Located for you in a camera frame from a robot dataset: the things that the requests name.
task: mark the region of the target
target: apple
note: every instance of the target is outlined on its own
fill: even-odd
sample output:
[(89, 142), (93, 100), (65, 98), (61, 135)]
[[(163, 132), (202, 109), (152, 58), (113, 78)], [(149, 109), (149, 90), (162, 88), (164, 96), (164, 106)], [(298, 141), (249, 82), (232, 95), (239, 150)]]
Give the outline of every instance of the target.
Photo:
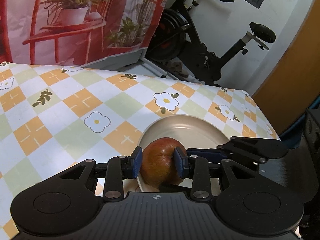
[(183, 181), (173, 161), (175, 147), (180, 147), (187, 156), (184, 146), (169, 137), (157, 139), (144, 149), (140, 174), (147, 184), (158, 188), (162, 183), (178, 185)]

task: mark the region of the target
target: black exercise bike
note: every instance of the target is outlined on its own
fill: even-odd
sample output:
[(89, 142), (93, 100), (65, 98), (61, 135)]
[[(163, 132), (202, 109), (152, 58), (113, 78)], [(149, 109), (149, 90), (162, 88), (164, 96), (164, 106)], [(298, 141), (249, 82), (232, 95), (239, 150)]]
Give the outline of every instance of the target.
[[(204, 81), (206, 85), (214, 85), (214, 82), (221, 78), (221, 68), (229, 60), (241, 50), (243, 55), (248, 52), (244, 47), (251, 39), (255, 40), (262, 50), (269, 50), (262, 41), (273, 43), (276, 40), (272, 30), (252, 22), (250, 28), (253, 34), (247, 32), (219, 58), (214, 52), (209, 52), (206, 45), (200, 41), (189, 15), (191, 8), (198, 3), (193, 1), (192, 6), (186, 8), (185, 1), (176, 0), (170, 8), (164, 10), (148, 47), (146, 58), (149, 60), (166, 63), (178, 57), (198, 80)], [(186, 40), (186, 33), (191, 42)]]

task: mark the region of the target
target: circular logo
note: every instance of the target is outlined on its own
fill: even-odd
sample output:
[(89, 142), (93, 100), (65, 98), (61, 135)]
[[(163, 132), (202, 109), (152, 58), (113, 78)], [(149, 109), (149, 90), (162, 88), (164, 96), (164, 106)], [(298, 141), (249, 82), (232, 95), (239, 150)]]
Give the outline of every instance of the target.
[(156, 194), (156, 195), (153, 195), (152, 198), (154, 198), (154, 199), (159, 199), (159, 198), (161, 198), (161, 196), (158, 195), (158, 194)]

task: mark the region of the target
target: checkered tablecloth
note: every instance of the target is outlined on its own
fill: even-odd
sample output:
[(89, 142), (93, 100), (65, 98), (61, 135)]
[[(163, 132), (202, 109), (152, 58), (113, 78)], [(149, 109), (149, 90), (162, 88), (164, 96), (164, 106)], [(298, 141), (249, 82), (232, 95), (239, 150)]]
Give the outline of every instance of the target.
[(0, 103), (0, 240), (17, 233), (9, 209), (19, 192), (84, 159), (130, 155), (161, 117), (193, 115), (229, 138), (279, 138), (245, 91), (107, 70), (3, 62)]

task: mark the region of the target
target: wall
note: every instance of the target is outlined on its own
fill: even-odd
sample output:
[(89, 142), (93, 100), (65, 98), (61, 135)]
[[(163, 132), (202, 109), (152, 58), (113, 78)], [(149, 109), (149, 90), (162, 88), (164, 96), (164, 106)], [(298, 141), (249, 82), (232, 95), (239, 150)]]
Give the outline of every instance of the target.
[[(168, 0), (169, 7), (174, 0)], [(250, 22), (261, 23), (272, 29), (279, 37), (298, 0), (264, 0), (260, 9), (244, 0), (222, 3), (218, 0), (196, 0), (199, 6), (190, 11), (199, 37), (209, 51), (221, 57), (236, 41), (250, 31)], [(238, 53), (222, 68), (218, 84), (227, 88), (244, 89), (257, 70), (266, 50), (261, 50), (255, 41), (246, 48), (243, 56)]]
[(311, 8), (314, 0), (298, 0), (297, 4), (292, 11), (287, 23), (285, 24), (282, 32), (280, 33), (276, 43), (272, 46), (271, 50), (265, 56), (260, 66), (254, 72), (247, 84), (244, 86), (250, 95), (253, 95), (260, 85), (272, 72), (273, 68), (277, 65), (287, 48), (294, 40), (297, 32), (299, 31), (301, 24), (308, 15), (308, 11)]

